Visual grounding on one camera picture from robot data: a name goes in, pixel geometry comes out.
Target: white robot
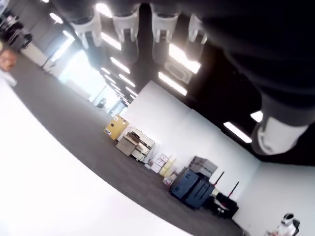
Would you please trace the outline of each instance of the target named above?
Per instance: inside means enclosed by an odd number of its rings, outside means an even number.
[[[267,232],[265,236],[295,236],[299,232],[299,222],[294,219],[293,213],[287,213],[279,226],[272,232]]]

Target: gray carpet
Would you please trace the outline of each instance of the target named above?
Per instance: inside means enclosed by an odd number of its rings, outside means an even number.
[[[22,55],[11,71],[14,88],[36,118],[76,158],[107,183],[169,223],[195,236],[241,236],[230,220],[194,211],[171,197],[158,174],[115,148],[103,133],[111,120]]]

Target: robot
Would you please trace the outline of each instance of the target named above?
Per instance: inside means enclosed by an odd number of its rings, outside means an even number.
[[[110,63],[110,55],[100,36],[101,22],[99,14],[95,11],[96,1],[52,2],[78,33],[91,65],[99,70],[101,65]],[[112,11],[113,24],[122,45],[125,61],[136,62],[141,3],[137,0],[104,0],[104,3]],[[246,20],[246,17],[256,15],[257,10],[263,11],[270,7],[257,7],[232,0],[224,2],[175,0],[171,3],[147,0],[146,3],[150,3],[152,11],[152,57],[156,63],[164,64],[168,59],[168,46],[180,13],[191,15],[186,42],[188,59],[199,59],[204,44],[211,41],[212,44],[223,48],[230,62],[245,74],[261,93],[263,120],[256,125],[252,133],[253,150],[260,155],[275,155],[285,153],[296,145],[299,137],[315,121],[315,84],[310,80],[314,77],[312,53],[315,50],[311,36],[314,34],[310,34],[309,29],[312,27],[301,27],[311,20],[305,20],[303,17],[290,18],[296,11],[303,12],[307,9],[303,8],[303,4],[286,9],[289,13],[294,12],[284,15],[287,20],[278,19],[279,14],[259,12],[263,16],[263,21],[260,21],[259,17],[252,17],[249,20]],[[281,6],[279,4],[278,10],[282,12]],[[301,16],[307,17],[308,14],[303,12]],[[290,20],[299,26],[297,30],[299,37],[292,39],[292,43],[287,42],[290,40],[287,37],[284,44],[283,35],[294,34],[290,33],[291,28],[284,28],[281,24],[288,22],[290,25]],[[279,23],[280,28],[271,32],[268,30],[266,33],[260,32],[260,25],[264,30],[270,27],[264,25],[268,21]],[[278,41],[274,38],[274,32],[283,33],[279,35]],[[294,72],[299,71],[298,74],[288,71],[292,64],[296,67]]]
[[[267,232],[265,236],[296,236],[299,232],[300,222],[294,219],[293,213],[287,213],[279,226],[273,232]]]

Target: white panel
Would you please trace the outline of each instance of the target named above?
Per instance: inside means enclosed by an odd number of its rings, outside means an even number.
[[[156,143],[168,141],[190,108],[154,82],[149,82],[124,114],[132,126]]]
[[[1,236],[188,236],[66,150],[0,78]]]
[[[314,235],[315,168],[262,163],[239,198],[234,220],[253,236],[274,230],[288,212],[301,221],[298,236]]]
[[[139,93],[124,118],[153,141],[161,144],[159,155],[175,155],[175,166],[181,170],[195,155],[207,158],[218,166],[211,177],[215,182],[225,171],[217,187],[237,199],[258,168],[260,161],[224,135],[220,129],[191,110],[164,89],[149,82]]]

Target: fluorescent light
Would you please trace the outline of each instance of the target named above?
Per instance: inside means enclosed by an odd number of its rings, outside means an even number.
[[[199,62],[188,60],[185,52],[172,43],[169,44],[169,55],[195,74],[197,74],[198,70],[201,67],[201,64]]]
[[[123,95],[119,90],[115,89],[115,91],[116,91],[117,93],[119,93],[121,96],[125,96],[125,95]]]
[[[102,67],[101,69],[102,69],[102,71],[104,71],[106,74],[110,75],[109,71],[106,70],[104,67]]]
[[[63,34],[65,35],[65,36],[67,36],[68,38],[73,38],[73,36],[71,35],[71,33],[69,33],[68,31],[63,31]]]
[[[108,75],[105,75],[105,78],[108,79],[109,81],[113,82],[114,84],[116,83],[112,78],[110,78]]]
[[[262,121],[263,113],[261,111],[251,113],[251,117],[260,123]]]
[[[244,134],[239,128],[237,128],[234,124],[231,122],[226,122],[223,124],[226,128],[231,130],[234,134],[236,134],[241,140],[243,140],[245,143],[249,144],[252,142],[251,138],[248,137],[246,134]]]
[[[70,45],[74,42],[74,38],[70,35],[70,37],[61,45],[61,47],[55,52],[53,57],[51,58],[52,62],[58,60],[65,51],[70,47]]]
[[[52,13],[49,13],[49,15],[55,21],[55,23],[59,23],[59,24],[63,23],[62,19],[59,16],[57,16],[55,13],[52,12]]]
[[[124,72],[130,74],[130,70],[125,67],[123,64],[121,64],[119,61],[117,61],[115,58],[110,58],[112,60],[112,62],[118,66],[120,69],[122,69]]]
[[[110,11],[109,7],[103,3],[98,3],[95,5],[96,10],[103,14],[104,16],[107,16],[109,18],[113,17],[112,12]]]
[[[116,41],[115,39],[113,39],[112,37],[108,36],[107,34],[105,33],[100,33],[102,39],[109,43],[110,45],[112,45],[114,48],[118,49],[119,51],[122,50],[122,46],[120,44],[120,42]]]
[[[120,88],[118,88],[116,85],[114,85],[113,83],[111,83],[111,85],[116,88],[117,90],[121,91]]]
[[[132,91],[131,89],[129,89],[128,87],[126,87],[126,89],[131,92],[133,95],[135,95],[136,97],[138,96],[138,94],[136,94],[134,91]]]
[[[136,85],[133,83],[133,82],[131,82],[129,79],[127,79],[125,76],[123,76],[122,74],[119,74],[119,77],[122,79],[122,80],[124,80],[124,81],[126,81],[128,84],[130,84],[131,86],[133,86],[133,87],[136,87]]]
[[[168,85],[170,85],[172,88],[176,89],[178,92],[180,92],[182,95],[186,96],[187,90],[184,89],[184,87],[180,86],[178,83],[173,81],[172,79],[168,78],[166,75],[163,73],[159,72],[158,77],[166,82]]]

